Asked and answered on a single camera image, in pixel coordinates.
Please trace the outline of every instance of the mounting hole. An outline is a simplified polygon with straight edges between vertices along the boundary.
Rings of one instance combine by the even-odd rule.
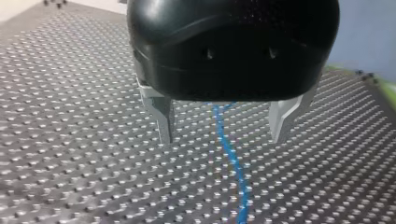
[[[213,60],[215,58],[215,51],[213,49],[206,49],[205,56],[208,60]]]

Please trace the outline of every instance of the blue wire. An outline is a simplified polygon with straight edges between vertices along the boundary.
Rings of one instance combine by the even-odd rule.
[[[235,103],[224,106],[222,112],[226,111],[234,104]],[[246,184],[246,181],[244,178],[244,174],[242,172],[242,167],[239,163],[239,160],[238,160],[236,154],[233,152],[229,140],[227,139],[227,137],[224,134],[224,120],[223,120],[222,115],[220,114],[219,106],[213,105],[213,111],[216,116],[216,124],[218,127],[218,134],[220,137],[220,141],[224,147],[224,150],[226,151],[226,153],[228,155],[228,158],[231,161],[231,164],[233,165],[233,168],[235,169],[236,175],[238,177],[238,185],[239,185],[239,188],[242,190],[242,200],[241,200],[241,206],[239,209],[237,224],[246,224],[246,223],[248,223],[248,187],[247,187],[247,184]]]

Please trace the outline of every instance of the perforated metal plate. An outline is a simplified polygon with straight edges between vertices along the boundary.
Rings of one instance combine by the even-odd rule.
[[[176,142],[160,146],[128,40],[122,16],[71,4],[2,46],[0,223],[235,223],[210,106],[176,102]],[[225,113],[249,223],[394,223],[395,124],[362,82],[326,72],[284,145],[267,114]]]

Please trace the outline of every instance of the robot end effector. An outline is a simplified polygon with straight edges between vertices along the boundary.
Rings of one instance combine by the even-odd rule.
[[[129,1],[139,88],[161,141],[172,142],[176,99],[272,102],[271,133],[285,142],[315,95],[337,0],[209,2]]]

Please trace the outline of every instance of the black plastic cover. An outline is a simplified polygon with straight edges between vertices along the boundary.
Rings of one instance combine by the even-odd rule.
[[[310,90],[339,24],[337,0],[131,0],[139,78],[178,100],[275,101]]]

